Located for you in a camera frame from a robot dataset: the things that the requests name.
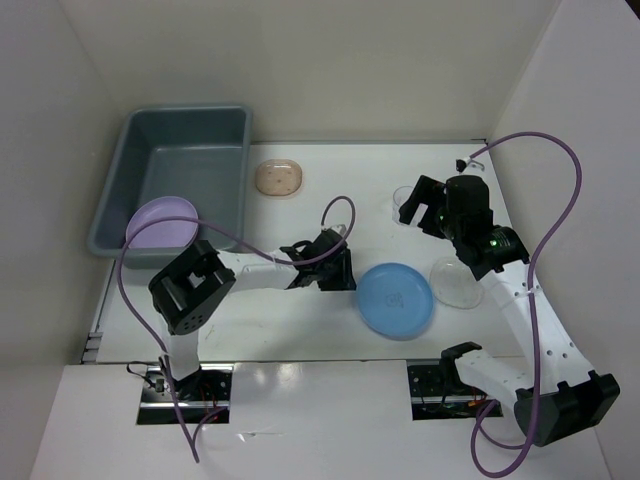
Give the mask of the clear plastic cup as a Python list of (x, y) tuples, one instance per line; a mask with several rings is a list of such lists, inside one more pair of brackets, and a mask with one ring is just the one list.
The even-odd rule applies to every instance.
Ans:
[(411, 186), (401, 186), (397, 188), (392, 196), (392, 220), (403, 226), (400, 221), (400, 207), (409, 199), (413, 188)]

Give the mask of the blue plastic plate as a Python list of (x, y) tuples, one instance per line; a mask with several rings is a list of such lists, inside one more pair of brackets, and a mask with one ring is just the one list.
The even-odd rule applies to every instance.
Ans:
[(431, 325), (435, 302), (425, 277), (401, 263), (383, 263), (366, 271), (356, 288), (363, 322), (392, 340), (411, 340)]

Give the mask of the beige speckled dish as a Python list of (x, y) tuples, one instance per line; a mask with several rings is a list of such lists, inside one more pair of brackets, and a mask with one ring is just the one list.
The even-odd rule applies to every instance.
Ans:
[(254, 175), (259, 193), (270, 197), (286, 197), (295, 194), (303, 183), (303, 169), (289, 159), (271, 159), (260, 163)]

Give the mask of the purple plastic plate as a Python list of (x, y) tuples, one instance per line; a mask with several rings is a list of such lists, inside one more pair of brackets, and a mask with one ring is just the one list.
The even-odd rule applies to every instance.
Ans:
[(188, 200), (163, 196), (142, 205), (131, 217), (125, 240), (134, 248), (178, 248), (187, 246), (196, 236), (198, 213)]

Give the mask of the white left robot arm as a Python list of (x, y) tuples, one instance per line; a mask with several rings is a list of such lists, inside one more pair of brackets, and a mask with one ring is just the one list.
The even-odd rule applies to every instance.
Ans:
[(317, 285), (322, 292), (352, 292), (365, 325), (394, 340), (408, 340), (430, 324), (434, 295), (415, 269), (383, 263), (355, 279), (347, 244), (350, 226), (323, 226), (313, 240), (266, 253), (220, 252), (196, 240), (149, 284), (152, 303), (166, 325), (160, 360), (164, 387), (180, 400), (193, 398), (203, 382), (199, 329), (223, 300), (251, 290), (294, 290)]

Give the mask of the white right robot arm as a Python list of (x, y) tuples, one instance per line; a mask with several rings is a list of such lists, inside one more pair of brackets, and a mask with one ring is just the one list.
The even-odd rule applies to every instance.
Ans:
[(528, 372), (516, 370), (474, 342), (442, 351), (439, 382), (450, 393), (475, 387), (510, 408), (537, 447), (594, 427), (620, 394), (578, 350), (539, 286), (518, 234), (495, 224), (489, 188), (474, 175), (441, 182), (420, 176), (400, 213), (426, 211), (418, 227), (451, 242), (458, 259), (495, 301), (520, 345)]

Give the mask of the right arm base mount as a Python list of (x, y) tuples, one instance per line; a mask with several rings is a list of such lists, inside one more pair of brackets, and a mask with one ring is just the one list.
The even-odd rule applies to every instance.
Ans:
[(477, 387), (451, 386), (435, 359), (407, 360), (412, 419), (475, 419), (493, 398)]

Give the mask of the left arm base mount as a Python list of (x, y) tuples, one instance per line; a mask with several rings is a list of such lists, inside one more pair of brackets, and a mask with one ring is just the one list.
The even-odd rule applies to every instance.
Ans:
[[(134, 361), (126, 371), (142, 379), (137, 425), (175, 425), (178, 419), (172, 389), (159, 365)], [(228, 424), (234, 366), (228, 363), (204, 363), (191, 379), (179, 381), (178, 404), (187, 425)]]

